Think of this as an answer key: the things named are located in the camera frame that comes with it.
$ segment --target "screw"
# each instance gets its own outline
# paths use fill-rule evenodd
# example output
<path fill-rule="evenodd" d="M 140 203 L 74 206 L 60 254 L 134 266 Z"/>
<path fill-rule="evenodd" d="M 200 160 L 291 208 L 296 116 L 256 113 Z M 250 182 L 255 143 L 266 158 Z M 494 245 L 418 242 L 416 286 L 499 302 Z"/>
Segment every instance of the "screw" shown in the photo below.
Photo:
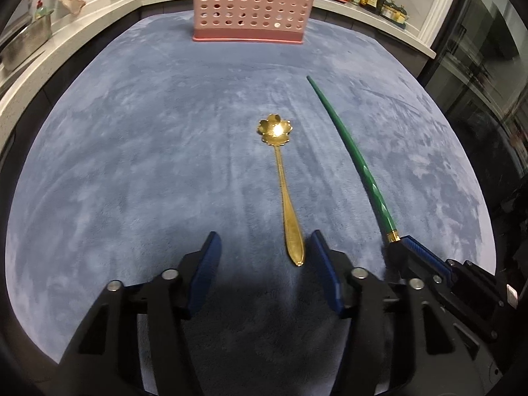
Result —
<path fill-rule="evenodd" d="M 358 278 L 358 279 L 362 280 L 364 278 L 367 278 L 367 276 L 369 275 L 369 272 L 366 269 L 363 269 L 363 268 L 354 268 L 352 270 L 352 275 L 355 278 Z"/>
<path fill-rule="evenodd" d="M 166 269 L 162 272 L 162 278 L 164 280 L 174 280 L 178 276 L 178 271 L 175 269 Z"/>
<path fill-rule="evenodd" d="M 425 286 L 425 284 L 423 284 L 423 281 L 420 280 L 419 278 L 411 278 L 409 280 L 409 285 L 414 289 L 414 290 L 420 290 L 420 289 L 423 289 L 423 287 Z"/>
<path fill-rule="evenodd" d="M 112 280 L 110 283 L 106 285 L 106 288 L 110 290 L 111 292 L 117 292 L 123 283 L 121 283 L 119 280 Z"/>

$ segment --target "flower-shaped spoon head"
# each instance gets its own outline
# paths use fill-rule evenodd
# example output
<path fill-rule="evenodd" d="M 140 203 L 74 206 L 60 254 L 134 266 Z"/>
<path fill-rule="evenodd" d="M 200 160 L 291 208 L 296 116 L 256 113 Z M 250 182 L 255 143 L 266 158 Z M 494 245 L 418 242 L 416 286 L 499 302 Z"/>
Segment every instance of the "flower-shaped spoon head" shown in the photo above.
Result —
<path fill-rule="evenodd" d="M 290 138 L 291 131 L 289 120 L 281 120 L 279 115 L 269 115 L 267 120 L 260 121 L 257 132 L 262 135 L 262 141 L 270 146 L 283 146 Z"/>

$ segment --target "gold spoon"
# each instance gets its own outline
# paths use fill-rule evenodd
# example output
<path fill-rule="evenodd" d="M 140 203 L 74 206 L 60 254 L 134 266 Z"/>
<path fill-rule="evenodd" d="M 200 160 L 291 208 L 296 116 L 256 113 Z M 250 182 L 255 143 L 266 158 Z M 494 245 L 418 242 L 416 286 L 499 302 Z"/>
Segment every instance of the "gold spoon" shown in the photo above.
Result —
<path fill-rule="evenodd" d="M 286 239 L 286 250 L 295 265 L 300 267 L 304 263 L 304 242 L 303 234 L 300 231 L 299 222 L 295 216 L 295 210 L 291 204 L 288 187 L 286 186 L 286 176 L 282 167 L 282 156 L 280 146 L 290 141 L 288 133 L 291 131 L 289 120 L 281 120 L 279 115 L 269 115 L 268 119 L 263 119 L 257 128 L 257 132 L 262 135 L 262 141 L 275 150 L 277 167 L 279 168 L 280 190 L 282 192 L 282 213 L 284 214 L 284 238 Z"/>

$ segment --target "spoon handle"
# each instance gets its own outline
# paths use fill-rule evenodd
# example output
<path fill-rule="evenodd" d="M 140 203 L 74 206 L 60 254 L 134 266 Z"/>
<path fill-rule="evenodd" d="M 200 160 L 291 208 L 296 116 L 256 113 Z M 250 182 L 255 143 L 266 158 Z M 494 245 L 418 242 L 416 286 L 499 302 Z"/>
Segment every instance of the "spoon handle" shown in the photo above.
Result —
<path fill-rule="evenodd" d="M 282 213 L 284 214 L 284 237 L 286 238 L 286 250 L 295 265 L 300 267 L 304 263 L 303 234 L 300 231 L 299 222 L 295 216 L 295 210 L 291 204 L 286 176 L 282 166 L 282 155 L 279 146 L 273 146 L 277 167 L 279 168 L 280 191 L 282 192 Z"/>

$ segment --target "green chopstick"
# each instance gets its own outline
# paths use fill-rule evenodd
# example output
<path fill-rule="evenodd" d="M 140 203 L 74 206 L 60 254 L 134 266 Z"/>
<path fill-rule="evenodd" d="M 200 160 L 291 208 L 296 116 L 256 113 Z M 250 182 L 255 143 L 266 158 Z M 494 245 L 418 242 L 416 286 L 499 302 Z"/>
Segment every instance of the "green chopstick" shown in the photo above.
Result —
<path fill-rule="evenodd" d="M 348 153 L 350 154 L 354 165 L 356 166 L 357 172 L 361 176 L 363 185 L 365 186 L 365 189 L 370 196 L 372 206 L 375 209 L 374 211 L 378 215 L 379 224 L 380 226 L 382 226 L 382 230 L 386 233 L 387 239 L 390 243 L 394 241 L 399 241 L 400 236 L 398 235 L 398 230 L 396 229 L 396 225 L 394 224 L 394 219 L 392 218 L 391 214 L 389 213 L 389 210 L 387 209 L 385 200 L 383 199 L 383 196 L 381 195 L 381 192 L 378 189 L 378 185 L 376 184 L 374 177 L 372 177 L 372 174 L 370 173 L 370 170 L 365 162 L 365 159 L 363 159 L 360 150 L 357 148 L 356 143 L 354 143 L 354 140 L 352 139 L 352 136 L 348 132 L 347 128 L 345 127 L 335 110 L 333 109 L 332 105 L 324 96 L 323 92 L 321 92 L 317 84 L 310 76 L 307 76 L 307 79 L 312 85 L 313 90 L 321 100 L 323 107 L 328 112 L 328 115 L 332 119 L 332 122 L 334 123 L 337 129 L 337 132 L 339 133 L 343 143 L 345 144 L 345 147 Z"/>

